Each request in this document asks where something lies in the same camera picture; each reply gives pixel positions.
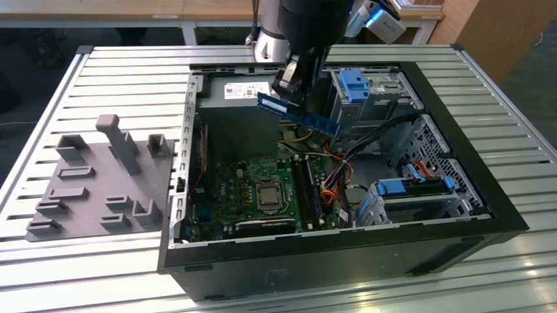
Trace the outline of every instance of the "table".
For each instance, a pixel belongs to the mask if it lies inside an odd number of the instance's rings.
[[[440,9],[399,13],[406,27],[418,28],[412,44],[426,44]],[[0,0],[0,27],[179,27],[188,46],[197,44],[196,27],[251,27],[251,19],[249,0]]]
[[[408,9],[411,7],[408,5],[395,7],[403,25],[407,28],[418,29],[411,44],[426,44],[435,24],[444,16],[440,7],[412,6],[419,8],[418,10]],[[245,0],[183,0],[184,22],[181,29],[185,45],[195,46],[197,44],[193,32],[196,27],[251,27],[251,10],[251,2]]]
[[[244,46],[83,49],[0,189],[2,312],[473,313],[554,308],[557,152],[510,100],[469,55],[448,46],[342,45],[328,60],[416,62],[530,231],[436,275],[204,303],[193,303],[172,278],[155,272],[159,232],[25,242],[61,134],[104,142],[93,132],[96,116],[115,113],[135,140],[151,133],[179,140],[188,65],[253,62]]]

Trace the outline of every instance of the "wooden cabinet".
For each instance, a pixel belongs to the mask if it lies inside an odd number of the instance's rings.
[[[555,0],[444,0],[430,44],[461,44],[495,82],[557,15]]]

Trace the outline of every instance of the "wire bundle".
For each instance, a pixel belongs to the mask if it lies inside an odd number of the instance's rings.
[[[366,148],[366,146],[370,145],[376,140],[379,140],[382,135],[384,135],[384,133],[388,131],[391,127],[402,123],[414,122],[415,119],[418,119],[420,114],[422,112],[415,112],[411,114],[394,117],[391,120],[384,122],[378,128],[375,128],[367,135],[364,135],[362,138],[359,138],[355,141],[354,145],[348,148],[342,158],[338,160],[339,165],[336,166],[336,168],[332,170],[332,172],[328,174],[327,178],[324,179],[324,183],[323,183],[324,189],[331,189],[334,187],[338,176],[340,175],[340,172],[343,171],[344,165],[348,164],[348,161]]]

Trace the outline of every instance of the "white table leg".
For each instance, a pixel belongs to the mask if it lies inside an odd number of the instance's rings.
[[[196,46],[197,40],[195,37],[195,21],[183,21],[180,23],[181,33],[183,33],[183,41],[185,42],[187,46]]]
[[[415,32],[414,40],[411,44],[427,44],[428,37],[431,37],[432,30],[435,29],[436,20],[419,21],[419,28]]]

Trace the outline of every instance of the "red wire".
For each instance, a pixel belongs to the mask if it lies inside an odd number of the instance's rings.
[[[423,173],[423,176],[432,177],[431,174],[428,173],[428,171],[427,171],[423,163],[420,163],[420,162],[411,162],[411,164],[415,165],[415,166],[418,166],[420,172]]]

